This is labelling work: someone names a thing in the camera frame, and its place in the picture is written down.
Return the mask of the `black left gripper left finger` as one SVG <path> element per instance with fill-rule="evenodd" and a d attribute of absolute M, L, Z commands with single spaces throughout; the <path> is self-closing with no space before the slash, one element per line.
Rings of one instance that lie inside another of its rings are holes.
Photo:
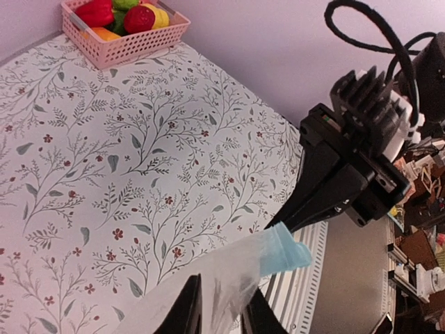
<path fill-rule="evenodd" d="M 199 334 L 202 330 L 202 278 L 192 275 L 184 284 L 155 334 Z"/>

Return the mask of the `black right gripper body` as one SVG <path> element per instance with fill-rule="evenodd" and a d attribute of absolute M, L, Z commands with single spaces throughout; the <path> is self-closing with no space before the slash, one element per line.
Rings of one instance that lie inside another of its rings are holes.
<path fill-rule="evenodd" d="M 341 214 L 346 214 L 359 227 L 385 216 L 410 189 L 407 178 L 384 156 L 368 158 L 353 149 L 350 139 L 341 134 L 334 113 L 317 104 L 300 123 L 300 142 L 318 145 L 327 142 L 341 157 L 341 166 L 350 164 L 369 181 L 366 188 Z"/>

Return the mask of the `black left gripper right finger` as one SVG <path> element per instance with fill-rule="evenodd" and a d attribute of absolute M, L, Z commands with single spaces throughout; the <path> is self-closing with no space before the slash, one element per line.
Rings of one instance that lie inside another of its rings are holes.
<path fill-rule="evenodd" d="M 253 297 L 241 313 L 242 334 L 287 334 L 270 308 L 261 290 L 257 288 Z"/>

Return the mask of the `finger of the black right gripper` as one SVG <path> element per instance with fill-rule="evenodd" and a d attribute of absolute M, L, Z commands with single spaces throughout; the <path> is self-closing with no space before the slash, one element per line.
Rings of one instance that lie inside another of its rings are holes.
<path fill-rule="evenodd" d="M 327 142 L 312 146 L 305 142 L 303 164 L 295 188 L 276 213 L 276 221 L 286 226 L 309 226 L 323 220 L 329 209 L 322 199 L 325 186 L 341 166 L 341 157 Z"/>
<path fill-rule="evenodd" d="M 291 196 L 285 226 L 295 232 L 343 213 L 369 181 L 350 164 L 336 168 L 321 180 L 302 177 Z"/>

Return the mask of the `clear zip top bag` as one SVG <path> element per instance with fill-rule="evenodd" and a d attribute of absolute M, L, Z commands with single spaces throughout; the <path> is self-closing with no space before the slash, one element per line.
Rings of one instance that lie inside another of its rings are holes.
<path fill-rule="evenodd" d="M 308 267 L 312 254 L 283 223 L 203 255 L 147 293 L 116 333 L 154 333 L 191 276 L 200 276 L 204 333 L 228 333 L 265 276 Z"/>

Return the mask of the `red toy pomegranate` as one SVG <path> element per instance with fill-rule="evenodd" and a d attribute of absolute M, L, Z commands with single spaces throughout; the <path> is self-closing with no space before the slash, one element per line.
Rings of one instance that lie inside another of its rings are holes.
<path fill-rule="evenodd" d="M 127 33 L 140 33 L 152 29 L 156 17 L 152 9 L 147 6 L 134 6 L 124 17 L 124 29 Z"/>

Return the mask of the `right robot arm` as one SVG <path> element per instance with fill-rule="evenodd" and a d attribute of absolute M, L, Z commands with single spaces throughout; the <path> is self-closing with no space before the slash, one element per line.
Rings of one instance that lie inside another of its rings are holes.
<path fill-rule="evenodd" d="M 332 104 L 318 104 L 300 123 L 303 160 L 297 184 L 272 224 L 295 232 L 347 214 L 358 225 L 386 215 L 410 190 L 395 167 L 403 147 L 420 142 L 444 120 L 444 34 L 414 58 L 419 112 L 408 78 L 385 79 L 375 68 L 349 72 L 332 87 Z"/>

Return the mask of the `floral tablecloth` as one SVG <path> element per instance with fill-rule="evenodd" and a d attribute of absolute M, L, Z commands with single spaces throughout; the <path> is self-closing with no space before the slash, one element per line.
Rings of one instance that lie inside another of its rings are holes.
<path fill-rule="evenodd" d="M 184 43 L 98 70 L 64 35 L 1 67 L 1 332 L 112 333 L 262 230 L 298 130 Z"/>

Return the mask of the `pink plastic basket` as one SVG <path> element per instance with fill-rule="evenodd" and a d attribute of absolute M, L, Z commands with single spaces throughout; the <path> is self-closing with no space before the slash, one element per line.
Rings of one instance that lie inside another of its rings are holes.
<path fill-rule="evenodd" d="M 105 42 L 75 14 L 79 6 L 88 2 L 90 1 L 62 2 L 63 32 L 100 70 L 177 44 L 191 24 L 187 17 L 162 1 L 139 1 L 137 6 L 150 3 L 165 10 L 170 18 L 170 25 L 162 29 L 128 33 L 117 40 Z"/>

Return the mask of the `green toy pepper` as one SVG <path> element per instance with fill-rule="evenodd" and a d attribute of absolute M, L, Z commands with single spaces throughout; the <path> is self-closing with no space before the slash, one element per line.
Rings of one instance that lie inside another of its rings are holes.
<path fill-rule="evenodd" d="M 120 36 L 127 35 L 128 33 L 124 28 L 124 18 L 126 13 L 117 10 L 113 13 L 113 15 L 114 15 L 114 21 L 111 24 L 111 31 Z"/>

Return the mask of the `green toy apple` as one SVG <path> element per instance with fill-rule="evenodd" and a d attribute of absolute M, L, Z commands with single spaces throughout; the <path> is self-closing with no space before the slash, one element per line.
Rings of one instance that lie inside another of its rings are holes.
<path fill-rule="evenodd" d="M 112 4 L 115 10 L 128 11 L 134 6 L 137 6 L 139 0 L 112 0 Z"/>

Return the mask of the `orange toy fruit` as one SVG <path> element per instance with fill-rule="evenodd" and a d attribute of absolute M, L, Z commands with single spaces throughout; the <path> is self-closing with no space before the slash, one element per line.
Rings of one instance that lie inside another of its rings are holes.
<path fill-rule="evenodd" d="M 110 42 L 112 40 L 117 40 L 119 38 L 121 38 L 120 35 L 109 31 L 108 29 L 104 28 L 104 27 L 93 27 L 92 31 L 97 34 L 103 41 L 105 42 Z"/>

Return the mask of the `red toy bell pepper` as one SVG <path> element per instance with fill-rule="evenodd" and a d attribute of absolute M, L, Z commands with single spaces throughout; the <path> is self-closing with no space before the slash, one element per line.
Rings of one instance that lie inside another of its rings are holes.
<path fill-rule="evenodd" d="M 114 22 L 113 2 L 94 0 L 79 6 L 75 14 L 90 28 L 105 27 Z"/>

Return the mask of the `aluminium table front rail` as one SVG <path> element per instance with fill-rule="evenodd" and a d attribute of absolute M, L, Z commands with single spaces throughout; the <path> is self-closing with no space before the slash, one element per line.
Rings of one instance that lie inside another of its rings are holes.
<path fill-rule="evenodd" d="M 389 218 L 356 226 L 342 215 L 297 231 L 312 264 L 272 276 L 263 293 L 289 333 L 370 333 L 396 313 L 394 268 L 387 252 L 396 227 Z"/>

